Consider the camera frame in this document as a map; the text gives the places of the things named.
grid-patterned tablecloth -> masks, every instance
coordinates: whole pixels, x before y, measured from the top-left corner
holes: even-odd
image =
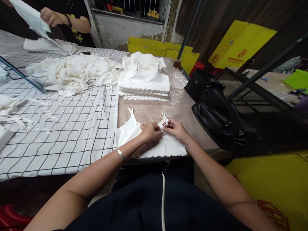
[[[127,54],[87,47],[80,47],[76,54],[83,51],[115,58]],[[16,67],[27,66],[46,57],[60,57],[24,50],[2,56]],[[10,76],[19,77],[12,71]],[[116,147],[117,86],[110,90],[94,87],[82,95],[65,99],[57,92],[42,94],[24,79],[19,79],[0,85],[0,94],[19,94],[18,97],[34,98],[51,104],[47,107],[28,101],[20,107],[17,116],[25,116],[36,122],[30,129],[21,130],[14,122],[3,124],[14,131],[15,136],[0,152],[0,181],[19,176],[77,173]],[[56,119],[48,118],[46,111]],[[44,128],[51,134],[46,134],[42,130]]]

window sill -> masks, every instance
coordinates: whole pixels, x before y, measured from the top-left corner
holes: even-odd
[[[151,21],[151,20],[147,19],[146,17],[144,17],[144,18],[135,18],[135,17],[132,17],[132,16],[124,15],[124,14],[113,13],[111,11],[99,10],[97,8],[94,8],[94,7],[91,7],[91,10],[96,12],[96,13],[101,13],[101,14],[105,14],[105,15],[109,15],[109,16],[114,16],[114,17],[117,17],[117,18],[124,18],[124,19],[128,19],[128,20],[133,20],[133,21],[139,21],[139,22],[146,22],[146,23],[152,23],[152,24],[157,24],[157,25],[163,25],[162,22]]]

black leather bag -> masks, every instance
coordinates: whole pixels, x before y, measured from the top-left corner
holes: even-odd
[[[201,69],[196,69],[184,89],[189,96],[197,102],[201,99],[201,94],[209,83],[208,80],[211,78],[215,78],[211,73]]]
[[[225,98],[225,86],[207,76],[210,75],[200,76],[205,89],[201,99],[192,106],[192,111],[216,144],[222,149],[232,150],[233,156],[238,157],[247,142],[258,140],[257,131]]]

red stool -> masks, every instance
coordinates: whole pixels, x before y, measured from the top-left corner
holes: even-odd
[[[200,62],[196,62],[195,65],[193,66],[193,69],[192,71],[190,72],[189,76],[192,77],[193,75],[193,72],[196,70],[196,69],[202,69],[204,70],[204,65]]]
[[[32,218],[23,217],[12,210],[12,205],[0,205],[0,229],[22,231]]]
[[[213,68],[213,69],[211,69],[211,74],[216,75],[217,72],[223,72],[223,71],[224,71],[224,69]]]

black wristband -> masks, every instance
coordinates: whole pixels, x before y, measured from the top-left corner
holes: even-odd
[[[72,27],[72,23],[71,23],[71,20],[70,20],[70,17],[67,15],[67,14],[63,14],[66,18],[67,18],[67,20],[68,20],[68,27],[69,28],[71,28]]]

